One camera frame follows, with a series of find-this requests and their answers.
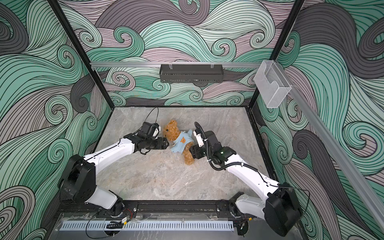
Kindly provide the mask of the brown teddy bear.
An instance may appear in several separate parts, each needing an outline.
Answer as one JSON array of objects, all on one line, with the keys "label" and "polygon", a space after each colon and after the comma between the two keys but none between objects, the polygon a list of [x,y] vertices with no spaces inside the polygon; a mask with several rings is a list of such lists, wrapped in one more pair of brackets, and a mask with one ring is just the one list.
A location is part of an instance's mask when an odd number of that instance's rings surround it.
[{"label": "brown teddy bear", "polygon": [[195,144],[193,139],[193,130],[181,131],[178,128],[176,120],[171,120],[163,129],[164,137],[172,143],[171,152],[180,153],[184,157],[186,165],[192,165],[195,162],[190,148]]}]

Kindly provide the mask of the light blue bear hoodie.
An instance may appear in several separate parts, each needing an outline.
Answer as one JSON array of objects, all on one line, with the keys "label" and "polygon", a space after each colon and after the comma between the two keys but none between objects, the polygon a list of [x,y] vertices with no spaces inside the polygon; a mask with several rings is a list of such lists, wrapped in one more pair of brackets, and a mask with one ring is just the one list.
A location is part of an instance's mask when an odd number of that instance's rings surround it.
[{"label": "light blue bear hoodie", "polygon": [[187,132],[182,131],[180,133],[180,135],[177,137],[177,139],[173,141],[173,146],[171,147],[171,152],[182,154],[184,152],[187,144],[194,143],[192,135],[193,135],[192,130],[188,130]]}]

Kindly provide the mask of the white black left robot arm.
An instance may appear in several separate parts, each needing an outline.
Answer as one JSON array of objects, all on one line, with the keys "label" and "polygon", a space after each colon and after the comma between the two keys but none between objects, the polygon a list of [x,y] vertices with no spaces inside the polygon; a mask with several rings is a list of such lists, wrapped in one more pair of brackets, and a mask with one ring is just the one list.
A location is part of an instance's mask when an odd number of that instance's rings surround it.
[{"label": "white black left robot arm", "polygon": [[159,137],[157,123],[144,122],[134,133],[125,135],[117,143],[93,154],[70,157],[58,183],[59,199],[63,205],[92,204],[119,216],[125,206],[121,197],[97,186],[97,175],[119,159],[139,152],[146,155],[151,150],[165,150],[169,142]]}]

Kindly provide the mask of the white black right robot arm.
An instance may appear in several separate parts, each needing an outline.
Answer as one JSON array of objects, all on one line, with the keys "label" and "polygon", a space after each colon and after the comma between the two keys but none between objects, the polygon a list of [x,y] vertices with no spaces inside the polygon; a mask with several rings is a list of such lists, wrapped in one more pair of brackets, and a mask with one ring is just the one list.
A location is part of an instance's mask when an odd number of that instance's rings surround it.
[{"label": "white black right robot arm", "polygon": [[279,236],[284,237],[303,216],[298,196],[287,182],[279,183],[249,165],[230,147],[223,147],[212,131],[193,132],[197,144],[190,148],[195,159],[207,157],[215,171],[228,171],[243,181],[257,196],[238,193],[232,205],[236,214],[252,215],[265,220]]}]

